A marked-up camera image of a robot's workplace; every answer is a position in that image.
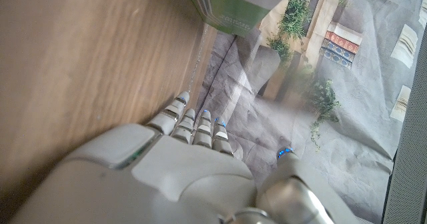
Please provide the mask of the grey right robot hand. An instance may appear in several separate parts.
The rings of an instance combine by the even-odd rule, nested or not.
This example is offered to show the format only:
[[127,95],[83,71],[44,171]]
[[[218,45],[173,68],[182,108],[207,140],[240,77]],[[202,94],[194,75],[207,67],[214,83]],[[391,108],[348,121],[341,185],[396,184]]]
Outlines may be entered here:
[[65,156],[12,223],[357,223],[289,147],[256,186],[226,125],[180,93],[147,124],[115,127]]

